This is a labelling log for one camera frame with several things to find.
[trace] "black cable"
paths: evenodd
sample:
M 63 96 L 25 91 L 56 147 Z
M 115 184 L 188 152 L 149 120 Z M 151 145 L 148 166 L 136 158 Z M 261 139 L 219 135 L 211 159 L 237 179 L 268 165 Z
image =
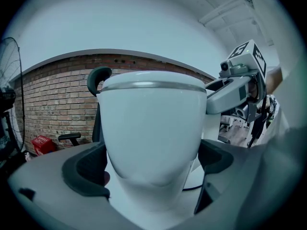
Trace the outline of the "black cable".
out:
M 258 82 L 257 82 L 257 79 L 256 79 L 256 77 L 255 77 L 255 76 L 253 76 L 253 78 L 254 78 L 254 82 L 255 82 L 255 84 L 256 84 L 256 89 L 257 89 L 256 98 L 258 98 L 258 94 L 259 94 Z
M 18 55 L 19 55 L 19 61 L 20 61 L 20 82 L 21 82 L 20 84 L 21 84 L 21 99 L 22 99 L 22 104 L 23 104 L 23 123 L 24 123 L 24 118 L 25 118 L 25 115 L 24 115 L 24 82 L 23 82 L 23 70 L 22 70 L 22 66 L 21 66 L 20 48 L 19 47 L 18 47 Z M 24 147 L 24 137 L 25 137 L 25 130 L 23 132 L 23 143 L 22 143 L 20 151 Z
M 265 114 L 265 104 L 267 102 L 267 92 L 265 91 L 265 95 L 264 95 L 264 98 L 262 100 L 262 107 L 261 107 L 261 117 L 259 118 L 262 118 L 262 124 L 264 125 L 264 122 L 265 120 L 267 119 L 267 117 L 264 119 L 264 114 Z M 251 140 L 249 141 L 248 143 L 248 148 L 251 147 L 251 145 L 254 143 L 254 140 L 256 139 L 256 137 L 259 135 L 259 132 L 261 131 L 261 127 L 263 127 L 262 125 L 259 126 L 259 129 L 258 129 L 258 132 L 255 136 L 252 136 Z
M 195 186 L 195 187 L 191 187 L 191 188 L 183 188 L 182 191 L 192 191 L 192 190 L 195 190 L 195 189 L 198 189 L 198 188 L 201 188 L 202 185 L 199 185 L 199 186 Z

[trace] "chair backrest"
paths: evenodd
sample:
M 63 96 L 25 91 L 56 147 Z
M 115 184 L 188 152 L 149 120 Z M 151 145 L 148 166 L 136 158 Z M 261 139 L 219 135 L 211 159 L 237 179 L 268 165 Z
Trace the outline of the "chair backrest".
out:
M 104 142 L 104 135 L 102 133 L 102 127 L 101 127 L 101 117 L 100 117 L 100 107 L 98 104 L 97 112 L 96 112 L 96 119 L 92 134 L 92 141 L 93 142 Z

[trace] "ceiling beam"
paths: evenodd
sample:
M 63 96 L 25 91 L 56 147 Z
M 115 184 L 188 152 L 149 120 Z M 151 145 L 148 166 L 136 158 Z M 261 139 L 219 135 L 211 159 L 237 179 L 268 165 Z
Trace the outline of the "ceiling beam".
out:
M 221 14 L 218 14 L 218 15 L 214 16 L 213 18 L 211 18 L 211 19 L 208 20 L 207 22 L 201 22 L 201 23 L 204 24 L 205 26 L 207 26 L 208 24 L 210 24 L 210 23 L 212 23 L 212 22 L 214 22 L 214 21 L 216 21 L 216 20 L 218 20 L 218 19 L 221 19 L 221 18 L 223 18 L 224 16 L 227 16 L 227 15 L 229 15 L 229 14 L 232 14 L 232 13 L 237 12 L 237 11 L 240 9 L 241 6 L 242 6 L 242 4 L 239 4 L 239 5 L 233 7 L 233 8 L 231 8 L 231 9 L 229 9 L 229 10 L 226 10 L 225 12 L 223 12 L 223 13 L 221 13 Z
M 223 17 L 224 13 L 226 13 L 228 11 L 232 12 L 232 9 L 234 9 L 235 7 L 238 7 L 242 4 L 244 4 L 244 0 L 229 0 L 228 2 L 218 6 L 214 10 L 212 10 L 210 13 L 201 17 L 198 21 L 202 24 L 206 24 L 209 21 L 211 21 L 212 19 L 214 19 L 215 17 L 217 17 L 216 14 L 221 13 L 219 16 Z
M 237 22 L 234 22 L 234 23 L 231 23 L 231 24 L 227 24 L 227 25 L 223 25 L 223 26 L 214 28 L 213 30 L 216 32 L 216 31 L 219 31 L 219 30 L 223 30 L 223 29 L 229 28 L 230 26 L 233 26 L 233 25 L 236 25 L 236 24 L 240 24 L 242 22 L 249 21 L 249 20 L 254 20 L 254 19 L 255 19 L 254 17 L 249 17 L 249 18 L 243 19 L 241 21 L 237 21 Z

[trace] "wall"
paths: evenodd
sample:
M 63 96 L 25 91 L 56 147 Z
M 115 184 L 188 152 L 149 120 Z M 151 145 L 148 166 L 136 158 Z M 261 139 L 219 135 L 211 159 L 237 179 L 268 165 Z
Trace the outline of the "wall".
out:
M 168 0 L 58 2 L 34 14 L 18 44 L 23 70 L 71 57 L 72 52 L 122 50 L 218 77 L 220 62 L 227 57 L 209 29 Z
M 279 65 L 279 57 L 274 45 L 260 47 L 260 52 L 262 53 L 268 68 L 271 69 Z
M 169 63 L 127 55 L 85 55 L 62 59 L 24 75 L 25 146 L 34 151 L 31 140 L 49 137 L 57 149 L 70 147 L 59 142 L 61 134 L 81 132 L 81 144 L 91 142 L 97 99 L 87 89 L 87 76 L 98 66 L 109 66 L 113 75 L 135 70 L 167 70 L 191 75 L 205 83 L 211 79 Z M 16 99 L 16 117 L 22 125 L 21 99 Z

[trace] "white ceiling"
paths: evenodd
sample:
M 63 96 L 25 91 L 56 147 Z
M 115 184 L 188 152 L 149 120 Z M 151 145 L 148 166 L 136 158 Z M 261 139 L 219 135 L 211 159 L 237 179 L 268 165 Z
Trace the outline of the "white ceiling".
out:
M 22 27 L 36 11 L 59 1 L 61 0 L 29 0 L 16 16 L 16 20 L 11 24 L 10 31 L 18 32 L 13 36 L 19 37 Z M 182 9 L 189 10 L 196 20 L 213 30 L 228 52 L 250 39 L 254 39 L 259 46 L 272 45 L 272 41 L 263 36 L 257 24 L 257 19 L 251 13 L 248 5 L 244 3 L 244 0 L 236 0 L 224 6 L 223 9 L 221 9 L 221 6 L 231 0 L 171 1 L 179 4 Z

